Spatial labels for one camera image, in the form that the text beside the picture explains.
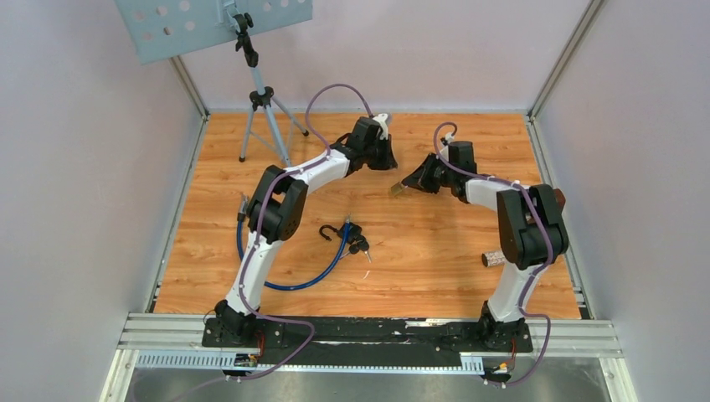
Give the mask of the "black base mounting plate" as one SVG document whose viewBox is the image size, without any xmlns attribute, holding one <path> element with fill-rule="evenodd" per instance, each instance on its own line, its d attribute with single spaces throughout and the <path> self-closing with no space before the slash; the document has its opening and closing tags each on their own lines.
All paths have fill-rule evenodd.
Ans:
<svg viewBox="0 0 710 402">
<path fill-rule="evenodd" d="M 446 367 L 461 353 L 530 353 L 528 329 L 521 344 L 489 351 L 473 339 L 473 322 L 428 322 L 383 317 L 287 317 L 260 319 L 250 346 L 259 362 L 295 365 Z"/>
</svg>

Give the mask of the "black keys bunch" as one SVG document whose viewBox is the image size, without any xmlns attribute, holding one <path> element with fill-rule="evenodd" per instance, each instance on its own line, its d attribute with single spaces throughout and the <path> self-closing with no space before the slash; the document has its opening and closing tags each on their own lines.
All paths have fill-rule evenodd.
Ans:
<svg viewBox="0 0 710 402">
<path fill-rule="evenodd" d="M 358 252 L 362 252 L 368 259 L 368 262 L 372 263 L 373 260 L 372 256 L 370 255 L 369 249 L 370 245 L 367 241 L 367 238 L 362 234 L 355 235 L 352 239 L 352 243 L 348 247 L 348 251 L 351 255 L 356 255 Z"/>
</svg>

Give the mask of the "blue music stand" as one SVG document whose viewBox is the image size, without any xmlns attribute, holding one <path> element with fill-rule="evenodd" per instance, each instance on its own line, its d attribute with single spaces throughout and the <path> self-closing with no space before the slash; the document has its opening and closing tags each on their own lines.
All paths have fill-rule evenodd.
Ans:
<svg viewBox="0 0 710 402">
<path fill-rule="evenodd" d="M 309 131 L 265 84 L 259 69 L 260 56 L 252 38 L 279 28 L 312 19 L 312 1 L 159 1 L 124 0 L 115 5 L 123 19 L 141 64 L 233 42 L 244 55 L 255 90 L 250 93 L 250 111 L 244 139 L 252 131 L 255 113 L 263 111 L 273 145 L 270 147 L 286 165 L 291 165 L 290 140 L 276 125 L 275 109 L 284 112 L 303 136 Z"/>
</svg>

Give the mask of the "brass padlock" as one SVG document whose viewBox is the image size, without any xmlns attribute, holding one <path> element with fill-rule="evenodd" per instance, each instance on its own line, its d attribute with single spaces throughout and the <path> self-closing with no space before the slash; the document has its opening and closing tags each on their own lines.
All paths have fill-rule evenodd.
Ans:
<svg viewBox="0 0 710 402">
<path fill-rule="evenodd" d="M 391 195 L 392 197 L 397 197 L 397 196 L 399 196 L 406 188 L 407 188 L 407 186 L 406 186 L 405 184 L 403 184 L 403 183 L 396 183 L 395 185 L 393 185 L 393 186 L 390 188 L 389 193 L 390 193 L 390 195 Z"/>
</svg>

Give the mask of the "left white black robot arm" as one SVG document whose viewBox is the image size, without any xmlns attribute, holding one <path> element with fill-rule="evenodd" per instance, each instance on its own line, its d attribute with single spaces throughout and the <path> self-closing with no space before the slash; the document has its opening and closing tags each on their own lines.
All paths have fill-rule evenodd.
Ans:
<svg viewBox="0 0 710 402">
<path fill-rule="evenodd" d="M 227 296 L 215 305 L 215 316 L 205 323 L 205 347 L 245 348 L 255 339 L 267 276 L 282 245 L 299 228 L 308 195 L 362 167 L 396 168 L 391 120 L 387 113 L 361 116 L 343 142 L 327 146 L 318 157 L 264 171 L 245 210 L 249 236 L 238 275 Z"/>
</svg>

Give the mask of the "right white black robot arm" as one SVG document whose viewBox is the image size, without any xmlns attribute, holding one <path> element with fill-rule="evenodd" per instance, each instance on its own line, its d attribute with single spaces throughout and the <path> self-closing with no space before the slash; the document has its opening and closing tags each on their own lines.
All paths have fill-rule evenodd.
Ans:
<svg viewBox="0 0 710 402">
<path fill-rule="evenodd" d="M 478 173 L 474 147 L 468 141 L 448 142 L 430 153 L 401 185 L 424 193 L 448 188 L 461 202 L 496 212 L 505 263 L 496 290 L 481 309 L 473 339 L 489 351 L 520 345 L 533 288 L 569 247 L 557 190 Z"/>
</svg>

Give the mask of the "blue cable lock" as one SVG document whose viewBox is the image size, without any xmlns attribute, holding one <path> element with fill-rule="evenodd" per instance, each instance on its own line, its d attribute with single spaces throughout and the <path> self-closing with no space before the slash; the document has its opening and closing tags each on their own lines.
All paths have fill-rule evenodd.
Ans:
<svg viewBox="0 0 710 402">
<path fill-rule="evenodd" d="M 306 274 L 297 276 L 296 279 L 287 281 L 267 279 L 265 281 L 267 288 L 275 291 L 293 292 L 315 286 L 326 279 L 345 258 L 353 256 L 348 251 L 353 237 L 355 235 L 365 236 L 363 227 L 350 218 L 346 218 L 339 227 L 324 224 L 319 227 L 318 233 L 326 241 L 335 241 L 334 246 L 326 247 L 326 256 L 322 258 L 324 265 L 316 268 L 307 268 Z"/>
</svg>

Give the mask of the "brown wooden metronome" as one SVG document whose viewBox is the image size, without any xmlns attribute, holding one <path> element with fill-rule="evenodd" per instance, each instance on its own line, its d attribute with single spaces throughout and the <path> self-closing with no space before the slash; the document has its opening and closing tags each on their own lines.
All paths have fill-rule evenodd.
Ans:
<svg viewBox="0 0 710 402">
<path fill-rule="evenodd" d="M 563 194 L 563 191 L 560 188 L 554 188 L 553 196 L 556 203 L 556 209 L 561 214 L 566 204 L 565 195 Z"/>
</svg>

